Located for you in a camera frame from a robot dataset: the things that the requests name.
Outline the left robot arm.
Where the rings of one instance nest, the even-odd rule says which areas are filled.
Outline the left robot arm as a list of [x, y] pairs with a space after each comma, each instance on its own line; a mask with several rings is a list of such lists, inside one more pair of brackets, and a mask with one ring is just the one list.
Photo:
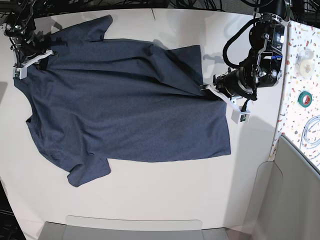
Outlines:
[[[257, 90], [276, 85], [282, 76], [283, 46], [285, 42], [286, 3], [283, 0], [245, 0], [254, 8], [254, 16], [222, 50], [222, 58], [228, 66], [225, 74], [214, 75], [213, 82], [201, 86], [232, 107], [231, 119], [239, 124], [249, 119], [249, 101], [257, 100]], [[228, 58], [229, 47], [249, 30], [250, 50], [238, 64]]]

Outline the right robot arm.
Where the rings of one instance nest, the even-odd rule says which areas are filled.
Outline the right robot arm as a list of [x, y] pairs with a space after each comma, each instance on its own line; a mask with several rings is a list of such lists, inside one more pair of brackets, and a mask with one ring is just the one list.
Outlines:
[[3, 33], [11, 42], [14, 55], [13, 77], [20, 80], [28, 75], [28, 67], [36, 65], [45, 69], [45, 59], [57, 56], [49, 48], [48, 35], [36, 35], [34, 13], [44, 0], [2, 0], [0, 2], [0, 25]]

